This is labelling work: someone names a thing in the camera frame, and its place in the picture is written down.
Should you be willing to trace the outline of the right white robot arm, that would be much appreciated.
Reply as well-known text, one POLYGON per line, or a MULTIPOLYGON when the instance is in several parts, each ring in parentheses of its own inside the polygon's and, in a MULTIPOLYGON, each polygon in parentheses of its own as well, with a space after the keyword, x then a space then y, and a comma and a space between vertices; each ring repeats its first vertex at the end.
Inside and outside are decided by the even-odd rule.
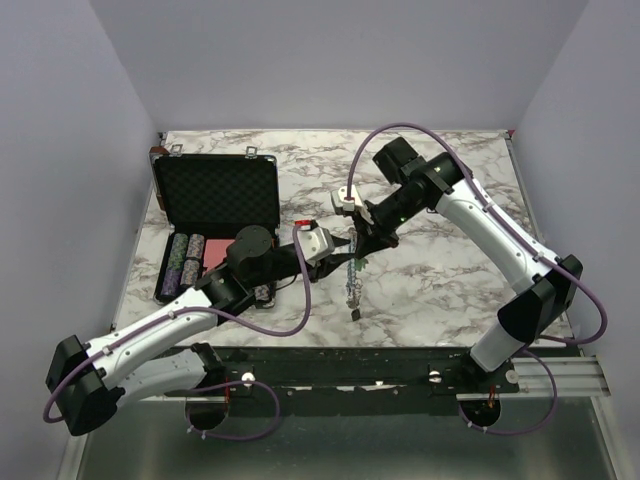
POLYGON ((490 214, 495 204, 478 182, 466 181, 468 169, 460 168, 450 154, 425 160, 405 139, 396 138, 373 161, 399 188, 378 204, 366 201, 357 208, 356 258, 397 247, 397 229, 416 214, 433 210, 488 256, 516 294, 498 310, 496 324, 472 346, 460 367, 462 384, 483 391, 504 362, 566 312, 576 292, 566 276, 580 277, 583 266, 573 255, 561 258, 541 246, 514 221, 498 223, 490 214))

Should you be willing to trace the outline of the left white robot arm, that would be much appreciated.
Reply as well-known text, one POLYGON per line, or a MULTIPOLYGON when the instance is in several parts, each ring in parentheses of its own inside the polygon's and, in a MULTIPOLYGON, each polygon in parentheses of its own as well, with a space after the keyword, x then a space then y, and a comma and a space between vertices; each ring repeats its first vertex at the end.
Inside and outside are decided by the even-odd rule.
POLYGON ((263 227, 243 228, 220 265, 157 312, 87 343, 75 335, 60 341, 45 380, 50 396, 43 420, 63 422, 80 436, 104 425, 128 401, 172 391, 214 393, 222 380, 217 365, 188 350, 169 367, 162 353, 226 321, 270 337, 298 334, 310 319, 309 309, 295 327, 281 331, 241 315, 255 304, 256 287, 288 277, 301 277, 304 301, 310 305, 312 282, 351 260, 351 254, 336 251, 348 243, 314 221, 296 223, 291 243, 284 246, 275 246, 263 227))

